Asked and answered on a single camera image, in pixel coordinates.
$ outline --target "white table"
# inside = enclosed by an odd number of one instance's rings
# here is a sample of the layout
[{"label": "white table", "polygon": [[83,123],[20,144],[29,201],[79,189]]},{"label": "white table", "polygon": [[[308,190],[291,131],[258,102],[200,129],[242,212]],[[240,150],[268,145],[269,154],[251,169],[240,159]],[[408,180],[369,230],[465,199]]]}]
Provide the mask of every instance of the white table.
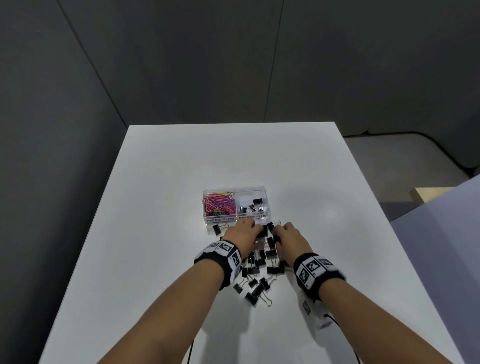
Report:
[{"label": "white table", "polygon": [[[292,221],[352,285],[463,363],[332,122],[130,126],[40,363],[99,360],[215,240],[202,191],[262,185],[273,221]],[[272,307],[251,308],[223,290],[191,364],[355,364],[337,327],[313,338],[287,276],[268,295]]]}]

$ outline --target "wristband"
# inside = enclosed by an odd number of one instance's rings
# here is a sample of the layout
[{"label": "wristband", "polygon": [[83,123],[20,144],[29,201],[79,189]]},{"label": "wristband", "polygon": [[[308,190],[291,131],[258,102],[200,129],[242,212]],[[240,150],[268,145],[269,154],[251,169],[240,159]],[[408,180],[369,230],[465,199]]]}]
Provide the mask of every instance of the wristband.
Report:
[{"label": "wristband", "polygon": [[318,290],[321,285],[332,278],[346,280],[340,269],[334,266],[327,258],[315,253],[305,253],[295,259],[293,271],[297,276],[297,283],[307,297],[320,300]]},{"label": "wristband", "polygon": [[213,260],[222,267],[224,278],[220,290],[229,286],[240,273],[240,251],[235,244],[228,240],[211,243],[195,257],[193,264],[196,264],[202,259]]}]

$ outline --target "cable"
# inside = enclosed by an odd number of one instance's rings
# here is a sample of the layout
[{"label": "cable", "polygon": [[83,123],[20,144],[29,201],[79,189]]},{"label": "cable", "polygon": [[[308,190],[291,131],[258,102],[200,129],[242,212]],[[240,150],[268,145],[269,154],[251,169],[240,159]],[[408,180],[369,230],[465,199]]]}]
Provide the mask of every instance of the cable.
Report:
[{"label": "cable", "polygon": [[192,349],[193,349],[193,342],[195,340],[192,340],[192,344],[190,345],[190,352],[188,353],[188,360],[187,360],[187,364],[190,363],[190,356],[192,355]]},{"label": "cable", "polygon": [[[332,319],[333,322],[336,323],[336,325],[337,325],[338,327],[340,327],[340,325],[338,324],[338,322],[337,322],[333,317],[331,317],[329,314],[325,314],[324,317],[329,317],[330,319]],[[355,350],[353,350],[353,353],[355,354],[355,357],[357,358],[357,362],[358,362],[359,364],[361,364],[360,358],[359,358],[359,356],[357,355],[357,353],[355,352]]]}]

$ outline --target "clear plastic box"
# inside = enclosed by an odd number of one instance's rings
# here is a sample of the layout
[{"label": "clear plastic box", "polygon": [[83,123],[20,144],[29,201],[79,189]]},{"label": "clear plastic box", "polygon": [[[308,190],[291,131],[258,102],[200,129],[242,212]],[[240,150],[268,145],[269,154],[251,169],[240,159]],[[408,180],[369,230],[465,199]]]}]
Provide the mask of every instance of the clear plastic box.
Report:
[{"label": "clear plastic box", "polygon": [[233,226],[239,218],[252,217],[255,223],[270,221],[265,187],[243,187],[205,190],[202,197],[205,225],[215,234],[214,225]]}]

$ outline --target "floor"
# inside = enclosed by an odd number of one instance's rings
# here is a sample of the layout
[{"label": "floor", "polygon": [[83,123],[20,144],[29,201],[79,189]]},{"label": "floor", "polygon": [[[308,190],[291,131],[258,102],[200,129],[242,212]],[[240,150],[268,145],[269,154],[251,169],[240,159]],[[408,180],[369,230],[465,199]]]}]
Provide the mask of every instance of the floor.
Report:
[{"label": "floor", "polygon": [[412,188],[458,186],[468,180],[434,142],[420,134],[347,137],[345,142],[389,221],[416,207],[408,194]]}]

